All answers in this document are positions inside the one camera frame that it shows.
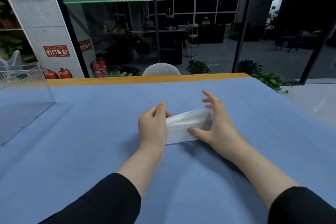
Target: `fire extinguisher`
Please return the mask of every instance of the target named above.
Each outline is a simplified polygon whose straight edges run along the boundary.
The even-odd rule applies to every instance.
[[[58,71],[58,74],[61,77],[61,79],[72,78],[72,74],[70,73],[70,71],[68,69],[64,69],[64,68],[61,68],[61,67],[59,67],[59,69],[61,69],[60,71]]]
[[[107,75],[107,66],[106,66],[105,60],[103,60],[102,58],[99,58],[99,59],[96,59],[95,61],[100,64],[101,74]]]
[[[100,63],[97,63],[97,61],[95,60],[95,61],[93,61],[91,63],[91,66],[92,66],[92,69],[94,70],[94,73],[96,74],[96,76],[98,78],[103,77],[103,75],[102,75],[102,69],[101,69],[102,65]]]
[[[47,69],[47,68],[44,68],[44,67],[43,67],[43,69],[45,69],[46,72],[47,72],[46,74],[44,74],[45,78],[47,78],[47,79],[59,79],[58,74],[56,72],[51,71],[50,69]]]

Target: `white plastic bag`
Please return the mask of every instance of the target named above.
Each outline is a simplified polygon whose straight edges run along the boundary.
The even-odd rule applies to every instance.
[[[166,118],[168,127],[167,144],[197,140],[187,129],[190,127],[211,130],[213,116],[209,109],[197,109]]]

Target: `person's right hand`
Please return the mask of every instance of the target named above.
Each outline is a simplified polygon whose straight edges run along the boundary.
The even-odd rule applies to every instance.
[[[213,110],[214,124],[211,131],[199,128],[189,128],[188,131],[196,138],[208,143],[221,156],[233,161],[238,154],[245,151],[249,143],[233,125],[223,101],[206,90],[203,90],[203,93],[207,98],[203,98],[202,101],[210,102],[205,107]]]

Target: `blue table surface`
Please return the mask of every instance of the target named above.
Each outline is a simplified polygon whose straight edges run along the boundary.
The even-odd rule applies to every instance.
[[[37,223],[115,171],[139,144],[137,119],[221,98],[262,154],[336,207],[336,131],[254,78],[55,87],[57,101],[0,148],[1,223]],[[136,223],[267,223],[257,192],[202,142],[166,146]]]

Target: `transparent container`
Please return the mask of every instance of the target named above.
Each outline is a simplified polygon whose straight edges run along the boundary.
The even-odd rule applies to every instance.
[[[40,65],[0,66],[0,145],[54,103]]]

